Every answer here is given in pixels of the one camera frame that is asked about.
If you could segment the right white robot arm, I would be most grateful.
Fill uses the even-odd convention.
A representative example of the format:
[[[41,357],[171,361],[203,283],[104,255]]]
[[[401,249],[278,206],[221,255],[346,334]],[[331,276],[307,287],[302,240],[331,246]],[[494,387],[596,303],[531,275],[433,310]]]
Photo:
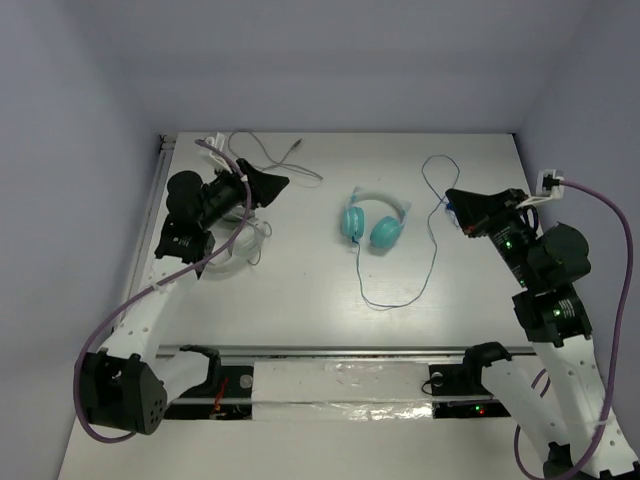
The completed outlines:
[[[520,284],[514,312],[560,410],[544,405],[498,342],[468,348],[458,365],[431,368],[432,392],[496,398],[535,447],[547,479],[636,479],[639,458],[612,412],[615,374],[599,373],[593,329],[574,288],[591,271],[588,242],[563,223],[539,234],[522,214],[561,198],[567,185],[545,180],[537,196],[520,189],[446,193],[464,234],[489,238]]]

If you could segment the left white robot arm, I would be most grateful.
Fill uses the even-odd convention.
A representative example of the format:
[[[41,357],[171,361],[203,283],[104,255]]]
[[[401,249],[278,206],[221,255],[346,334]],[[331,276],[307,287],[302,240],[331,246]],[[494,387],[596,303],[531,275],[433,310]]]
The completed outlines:
[[[289,183],[287,177],[261,172],[244,159],[229,161],[210,183],[190,170],[169,178],[168,214],[148,286],[101,323],[112,333],[96,351],[90,349],[96,337],[89,336],[74,366],[76,416],[90,437],[115,443],[115,438],[98,433],[98,427],[122,431],[121,441],[150,435],[182,394],[193,389],[211,394],[221,386],[216,349],[184,345],[169,360],[157,361],[161,340],[208,262],[231,245],[217,247],[211,227],[241,206],[236,229],[242,231],[251,212],[270,205]]]

